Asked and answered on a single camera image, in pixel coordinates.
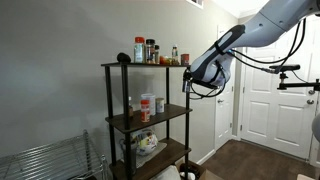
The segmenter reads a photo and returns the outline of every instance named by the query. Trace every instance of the white container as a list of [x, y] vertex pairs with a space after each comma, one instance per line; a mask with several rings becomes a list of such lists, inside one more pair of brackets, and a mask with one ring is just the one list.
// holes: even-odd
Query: white container
[[142, 94], [141, 99], [148, 99], [150, 102], [150, 115], [156, 115], [156, 96], [151, 93]]

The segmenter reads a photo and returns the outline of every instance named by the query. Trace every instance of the ceiling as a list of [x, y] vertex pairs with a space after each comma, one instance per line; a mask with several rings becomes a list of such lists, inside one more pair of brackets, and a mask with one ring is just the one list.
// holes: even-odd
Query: ceiling
[[237, 18], [256, 14], [269, 0], [213, 0]]

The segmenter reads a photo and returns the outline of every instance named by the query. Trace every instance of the red lid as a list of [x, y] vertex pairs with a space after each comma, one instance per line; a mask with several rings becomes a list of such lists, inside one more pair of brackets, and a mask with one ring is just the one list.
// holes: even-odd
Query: red lid
[[144, 43], [144, 38], [143, 37], [136, 37], [135, 39], [136, 43]]
[[141, 100], [141, 104], [149, 104], [149, 100], [148, 99], [142, 99]]

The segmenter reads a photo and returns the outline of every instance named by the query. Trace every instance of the metal shelf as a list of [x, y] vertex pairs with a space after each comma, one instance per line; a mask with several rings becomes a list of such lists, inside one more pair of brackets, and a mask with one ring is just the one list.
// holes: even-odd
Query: metal shelf
[[0, 179], [86, 179], [98, 173], [106, 179], [105, 162], [84, 131], [82, 136], [0, 158]]

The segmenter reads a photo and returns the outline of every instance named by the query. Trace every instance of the shelving unit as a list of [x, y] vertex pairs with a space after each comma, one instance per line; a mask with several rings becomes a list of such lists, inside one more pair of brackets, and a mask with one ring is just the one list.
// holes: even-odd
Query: shelving unit
[[[188, 68], [188, 66], [181, 65], [159, 65], [159, 64], [133, 64], [133, 63], [109, 63], [102, 64], [105, 68], [106, 76], [106, 89], [107, 89], [107, 103], [108, 103], [108, 113], [109, 117], [106, 121], [109, 123], [110, 132], [110, 144], [112, 153], [112, 164], [110, 164], [110, 169], [113, 173], [114, 179], [134, 179], [134, 180], [148, 180], [164, 170], [169, 165], [173, 164], [175, 161], [182, 157], [185, 157], [185, 162], [188, 163], [189, 155], [191, 151], [189, 148], [189, 113], [192, 111], [190, 109], [190, 94], [186, 93], [186, 105], [185, 107], [170, 104], [170, 68]], [[120, 67], [122, 75], [122, 95], [123, 95], [123, 114], [115, 115], [113, 114], [113, 103], [112, 103], [112, 83], [111, 83], [111, 67]], [[156, 114], [150, 117], [150, 122], [143, 123], [140, 121], [140, 110], [135, 111], [133, 118], [129, 118], [128, 114], [128, 68], [163, 68], [166, 69], [166, 105], [165, 112]], [[173, 118], [185, 115], [185, 144], [181, 144], [170, 138], [170, 121]], [[136, 174], [131, 175], [131, 153], [130, 153], [130, 133], [156, 125], [158, 123], [166, 122], [166, 138], [162, 139], [160, 142], [166, 143], [167, 147], [162, 150], [153, 159], [148, 161], [143, 167], [138, 168]], [[114, 128], [118, 129], [121, 133], [125, 134], [126, 140], [126, 156], [129, 157], [128, 162], [124, 164], [122, 161], [116, 160], [116, 150], [115, 150], [115, 137]]]
[[0, 179], [106, 179], [105, 161], [84, 131], [82, 136], [0, 158]]

